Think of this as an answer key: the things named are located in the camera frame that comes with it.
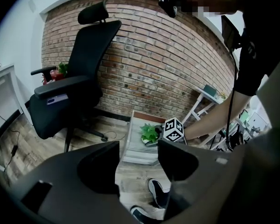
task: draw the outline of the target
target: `chair seat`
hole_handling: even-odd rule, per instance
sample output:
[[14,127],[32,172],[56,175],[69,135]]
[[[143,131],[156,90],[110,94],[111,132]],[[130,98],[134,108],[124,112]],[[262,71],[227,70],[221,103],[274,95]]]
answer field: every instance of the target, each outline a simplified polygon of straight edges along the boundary
[[69,107],[68,99],[47,105],[47,99],[31,96],[29,108],[37,135],[45,140],[67,127],[70,122]]

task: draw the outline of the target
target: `shoe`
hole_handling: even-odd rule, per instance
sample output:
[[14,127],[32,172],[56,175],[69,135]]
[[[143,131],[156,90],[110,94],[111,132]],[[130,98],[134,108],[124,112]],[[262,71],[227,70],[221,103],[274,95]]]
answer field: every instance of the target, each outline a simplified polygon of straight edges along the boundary
[[142,224],[149,223],[152,219],[149,217],[149,214],[139,206],[133,206],[130,210],[130,213]]
[[154,201],[157,204],[157,206],[160,209],[164,209],[164,205],[160,203],[160,200],[162,200],[164,196],[163,187],[161,186],[161,184],[154,178],[151,178],[148,180],[148,189],[153,195]]

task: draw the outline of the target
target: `chair base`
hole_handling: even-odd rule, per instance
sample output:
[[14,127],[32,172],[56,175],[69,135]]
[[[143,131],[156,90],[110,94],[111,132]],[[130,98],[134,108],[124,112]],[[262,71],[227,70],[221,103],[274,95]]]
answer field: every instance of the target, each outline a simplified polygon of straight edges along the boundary
[[[68,127],[67,129],[67,133],[66,133],[66,138],[65,138],[65,144],[64,144],[64,153],[67,153],[69,151],[70,148],[70,140],[73,137],[73,133],[74,133],[74,129],[73,127]],[[108,141],[108,137],[105,136],[103,133],[100,133],[96,130],[90,129],[90,127],[88,126],[79,126],[78,129],[87,132],[87,133],[91,133],[95,136],[101,137],[101,140],[103,142],[107,142]]]

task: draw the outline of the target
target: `white wall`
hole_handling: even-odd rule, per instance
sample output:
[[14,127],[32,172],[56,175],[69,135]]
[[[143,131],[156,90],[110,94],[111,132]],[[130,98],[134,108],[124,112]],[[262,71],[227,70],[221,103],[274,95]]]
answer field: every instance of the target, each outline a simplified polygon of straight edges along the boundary
[[[32,77],[30,72],[42,67],[41,46],[46,13],[66,1],[69,0],[18,0],[0,25],[0,63],[3,66],[15,64],[15,73],[25,101],[41,85],[41,75]],[[206,19],[200,15],[198,18],[220,36],[219,17]],[[229,18],[241,30],[243,21],[240,14]],[[15,110],[16,106],[12,105],[2,112],[9,114]]]

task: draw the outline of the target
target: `office chair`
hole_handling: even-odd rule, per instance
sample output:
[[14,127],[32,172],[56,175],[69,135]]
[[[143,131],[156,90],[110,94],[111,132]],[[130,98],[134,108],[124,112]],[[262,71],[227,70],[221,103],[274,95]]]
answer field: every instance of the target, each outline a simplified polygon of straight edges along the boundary
[[[64,152],[68,152],[75,128],[92,133],[107,141],[102,133],[90,129],[89,117],[93,107],[99,103],[103,93],[97,83],[100,61],[114,36],[121,27],[121,21],[106,22],[109,14],[105,1],[87,7],[78,15],[81,25],[99,23],[79,30],[68,63],[68,73],[63,80],[38,87],[30,98],[31,119],[38,136],[42,139],[53,137],[63,128],[68,128]],[[52,80],[50,71],[56,66],[45,67],[31,72],[43,73],[47,81]],[[47,99],[66,94],[68,99],[48,105]]]

